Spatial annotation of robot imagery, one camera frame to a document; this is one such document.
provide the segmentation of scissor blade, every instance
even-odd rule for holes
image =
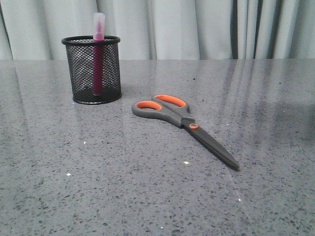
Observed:
[[[210,152],[212,152],[218,159],[224,162],[226,165],[233,169],[238,169],[240,167],[238,161],[236,161],[233,156],[220,144],[218,143],[211,135],[204,131],[201,127],[192,129],[190,124],[191,120],[182,120],[182,125],[185,130],[187,130],[191,135],[195,137],[203,146],[205,146]]]

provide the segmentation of gray granite countertop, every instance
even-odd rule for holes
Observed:
[[[123,96],[72,101],[68,64],[0,63],[0,235],[315,234],[315,60],[121,61]],[[222,143],[132,114],[167,93]]]

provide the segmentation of highlighter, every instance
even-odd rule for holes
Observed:
[[[105,15],[103,13],[94,13],[94,42],[104,41],[105,32]],[[93,94],[100,96],[103,87],[103,61],[104,61],[104,46],[93,46]]]

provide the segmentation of curtain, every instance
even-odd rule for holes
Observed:
[[[0,59],[66,59],[96,11],[120,59],[315,58],[315,0],[0,0]]]

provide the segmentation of pen holder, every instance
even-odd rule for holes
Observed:
[[[102,104],[122,96],[118,43],[120,38],[105,36],[94,42],[93,36],[62,40],[69,63],[73,100],[82,104]]]

